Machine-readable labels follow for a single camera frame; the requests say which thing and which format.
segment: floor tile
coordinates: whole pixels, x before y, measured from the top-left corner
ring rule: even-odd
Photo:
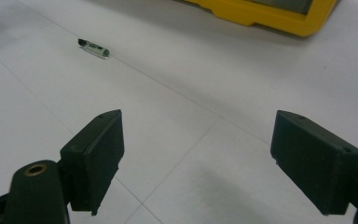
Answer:
[[[0,0],[0,47],[51,24],[16,0]]]
[[[92,217],[91,212],[73,212],[69,205],[68,210],[71,223],[124,224],[140,205],[141,203],[120,182],[113,179],[97,216]]]
[[[88,54],[76,41],[51,25],[0,48],[0,59],[73,133],[96,115],[121,109],[126,153],[117,177],[142,201],[217,116],[113,57]]]
[[[321,215],[275,164],[267,144],[222,119],[145,206],[171,224],[351,222],[351,215]]]
[[[358,3],[295,38],[182,1],[21,1],[267,143],[283,109],[358,146]]]
[[[126,224],[160,224],[160,222],[142,205]]]
[[[0,64],[0,195],[28,163],[60,159],[72,134]]]

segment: tile grout line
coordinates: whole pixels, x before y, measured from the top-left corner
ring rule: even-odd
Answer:
[[[116,180],[140,203],[140,205],[135,209],[135,211],[127,218],[127,220],[124,222],[124,224],[128,223],[130,221],[130,219],[135,215],[135,213],[143,206],[145,209],[147,209],[147,211],[150,212],[150,214],[153,215],[153,217],[156,218],[157,221],[159,221],[159,223],[163,224],[161,220],[159,220],[158,217],[156,217],[156,215],[154,215],[143,203],[141,200],[139,200],[128,188],[127,186],[125,186],[123,184],[123,182],[121,182],[121,180],[119,180],[117,177],[116,177]]]
[[[66,129],[66,131],[68,131],[71,135],[74,135],[74,133],[72,133],[72,131],[71,131],[68,127],[66,127],[66,125],[62,122],[62,120],[60,120],[60,119],[57,117],[57,115],[56,115],[55,113],[53,113],[53,112],[48,108],[48,106],[46,106],[46,105],[42,102],[42,100],[39,99],[39,97],[36,96],[36,94],[35,94],[33,91],[31,91],[31,89],[29,89],[29,88],[25,85],[25,83],[22,82],[22,80],[21,80],[19,77],[17,77],[16,74],[14,74],[14,72],[13,72],[10,68],[8,68],[5,63],[2,62],[1,59],[0,59],[0,64],[2,64],[2,65],[6,68],[6,70],[7,70],[14,78],[16,78],[16,79],[20,82],[20,84],[21,84],[29,93],[31,93],[31,95],[36,99],[36,101],[39,102],[39,104],[41,104],[41,105],[50,113],[50,115],[53,116],[53,118],[55,118],[55,119]]]
[[[145,76],[149,77],[150,79],[154,80],[155,82],[157,82],[158,84],[160,84],[160,85],[164,86],[165,88],[167,88],[167,89],[169,89],[169,90],[171,90],[171,91],[175,92],[176,94],[178,94],[178,95],[180,95],[180,96],[184,97],[185,99],[187,99],[188,101],[192,102],[193,104],[198,105],[198,106],[200,106],[200,107],[204,108],[205,110],[209,111],[210,113],[212,113],[212,114],[216,115],[218,118],[220,118],[220,119],[223,119],[223,120],[227,121],[228,123],[230,123],[230,124],[234,125],[234,126],[235,126],[235,127],[237,127],[238,129],[240,129],[240,130],[242,130],[242,131],[244,131],[244,132],[246,132],[246,133],[250,134],[251,136],[253,136],[253,137],[257,138],[258,140],[260,140],[260,141],[262,141],[262,142],[264,142],[264,143],[266,143],[266,144],[270,145],[270,143],[268,143],[268,142],[267,142],[267,141],[265,141],[264,139],[262,139],[262,138],[258,137],[258,136],[257,136],[257,135],[255,135],[254,133],[251,133],[251,132],[247,131],[246,129],[243,129],[243,128],[242,128],[242,127],[240,127],[238,124],[236,124],[236,123],[234,123],[234,122],[232,122],[232,121],[230,121],[230,120],[226,119],[225,117],[223,117],[223,116],[221,116],[221,115],[219,115],[219,114],[215,113],[214,111],[212,111],[212,109],[210,109],[210,108],[208,108],[208,107],[206,107],[206,106],[204,106],[204,105],[201,105],[201,104],[200,104],[200,103],[198,103],[197,101],[195,101],[195,100],[193,100],[193,99],[189,98],[188,96],[186,96],[186,95],[182,94],[181,92],[179,92],[179,91],[177,91],[177,90],[175,90],[175,89],[171,88],[170,86],[166,85],[165,83],[163,83],[163,82],[161,82],[161,81],[159,81],[159,80],[157,80],[157,79],[155,79],[155,78],[151,77],[151,76],[150,76],[150,75],[148,75],[147,73],[145,73],[145,72],[143,72],[143,71],[139,70],[138,68],[136,68],[136,67],[134,67],[134,66],[130,65],[129,63],[126,63],[126,62],[124,62],[123,60],[121,60],[121,59],[119,59],[119,58],[117,58],[117,57],[115,57],[115,56],[114,56],[114,58],[116,58],[117,60],[121,61],[122,63],[124,63],[124,64],[128,65],[129,67],[131,67],[131,68],[132,68],[132,69],[134,69],[135,71],[137,71],[137,72],[139,72],[139,73],[141,73],[141,74],[144,74]]]
[[[29,8],[30,10],[32,10],[34,13],[38,14],[39,16],[41,16],[41,17],[45,18],[46,20],[48,20],[48,21],[50,21],[50,22],[56,24],[57,26],[61,27],[61,28],[62,28],[63,30],[65,30],[66,32],[68,32],[68,33],[70,33],[70,34],[76,36],[77,38],[79,38],[79,35],[75,34],[74,32],[70,31],[69,29],[66,29],[66,28],[63,27],[62,25],[58,24],[56,21],[53,21],[53,20],[51,20],[49,17],[47,17],[47,16],[41,14],[40,12],[36,11],[35,9],[33,9],[33,8],[31,8],[31,7],[28,7],[28,6],[25,5],[23,2],[20,2],[19,0],[16,0],[16,1],[17,1],[18,3],[24,5],[25,7]],[[264,142],[264,143],[270,145],[269,142],[267,142],[267,141],[265,141],[264,139],[258,137],[256,134],[251,133],[250,131],[248,131],[248,130],[242,128],[242,127],[240,127],[238,124],[236,124],[236,123],[234,123],[234,122],[232,122],[232,121],[226,119],[225,117],[223,117],[223,116],[217,114],[216,112],[212,111],[212,109],[210,109],[210,108],[208,108],[208,107],[206,107],[206,106],[204,106],[204,105],[201,105],[201,104],[198,103],[197,101],[195,101],[195,100],[189,98],[188,96],[182,94],[181,92],[179,92],[179,91],[177,91],[177,90],[171,88],[169,85],[167,85],[167,84],[165,84],[165,83],[163,83],[163,82],[161,82],[161,81],[159,81],[159,80],[157,80],[157,79],[151,77],[151,76],[148,75],[147,73],[145,73],[145,72],[139,70],[138,68],[136,68],[136,67],[130,65],[129,63],[127,63],[127,62],[125,62],[124,60],[118,58],[117,56],[112,55],[112,57],[114,57],[114,58],[116,58],[117,60],[119,60],[120,62],[126,64],[127,66],[129,66],[130,68],[134,69],[135,71],[137,71],[137,72],[143,74],[144,76],[149,77],[150,79],[154,80],[155,82],[157,82],[158,84],[164,86],[165,88],[167,88],[167,89],[169,89],[169,90],[175,92],[176,94],[179,94],[180,96],[182,96],[182,97],[184,97],[185,99],[189,100],[189,101],[192,102],[193,104],[202,107],[203,109],[205,109],[205,110],[209,111],[210,113],[216,115],[216,116],[219,117],[220,119],[223,119],[223,120],[227,121],[228,123],[230,123],[230,124],[234,125],[235,127],[239,128],[239,129],[241,129],[241,130],[243,130],[244,132],[246,132],[246,133],[250,134],[251,136],[257,138],[258,140],[260,140],[260,141],[262,141],[262,142]]]
[[[159,182],[159,184],[149,193],[149,195],[147,195],[147,197],[144,199],[143,203],[145,203],[147,201],[147,199],[150,198],[150,196],[159,188],[159,186],[168,178],[168,176],[182,163],[182,161],[187,157],[187,155],[199,144],[200,141],[202,141],[202,139],[205,137],[205,135],[207,133],[209,133],[209,131],[213,128],[213,126],[217,123],[218,120],[220,120],[221,118],[217,118],[213,124],[205,131],[205,133],[202,135],[202,137],[199,139],[199,141],[197,141],[186,153],[185,155],[181,158],[181,160],[179,160],[179,162],[177,162],[173,168],[164,176],[164,178]]]
[[[164,176],[164,178],[158,183],[158,185],[149,193],[149,195],[147,195],[147,197],[144,199],[144,201],[142,202],[141,200],[139,200],[131,191],[130,189],[127,188],[126,185],[124,185],[123,182],[121,182],[121,180],[118,177],[115,177],[115,179],[141,204],[140,206],[138,206],[138,208],[130,215],[130,217],[124,222],[124,224],[128,223],[129,220],[135,215],[135,213],[141,208],[141,206],[143,206],[145,209],[147,209],[147,211],[149,211],[149,213],[156,218],[156,220],[163,224],[163,222],[145,205],[145,202],[147,201],[147,199],[159,188],[159,186],[168,178],[168,176],[182,163],[182,161],[187,157],[187,155],[196,147],[196,145],[202,141],[202,139],[205,137],[205,135],[213,128],[213,126],[217,123],[218,120],[220,120],[221,118],[216,118],[215,121],[211,124],[211,126],[205,131],[205,133],[200,137],[200,139],[185,153],[185,155],[181,158],[181,160],[179,160],[179,162],[177,162],[173,168]]]

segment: yellow container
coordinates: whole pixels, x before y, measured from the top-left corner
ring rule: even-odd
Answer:
[[[216,17],[224,20],[247,26],[257,23],[293,35],[308,36],[322,28],[337,0],[313,0],[307,14],[246,0],[186,1],[208,8]]]

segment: black marker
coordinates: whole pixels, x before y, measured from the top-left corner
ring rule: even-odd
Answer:
[[[109,57],[109,49],[105,49],[99,45],[91,43],[84,39],[78,39],[77,43],[85,50],[92,54],[96,54],[97,56],[107,58]]]

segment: white tile floor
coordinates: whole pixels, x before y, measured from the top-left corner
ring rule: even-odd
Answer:
[[[0,195],[112,109],[126,154],[98,216],[72,223],[351,223],[352,206],[320,215],[269,143],[283,109],[358,147],[358,0],[306,39],[181,1],[0,0]]]

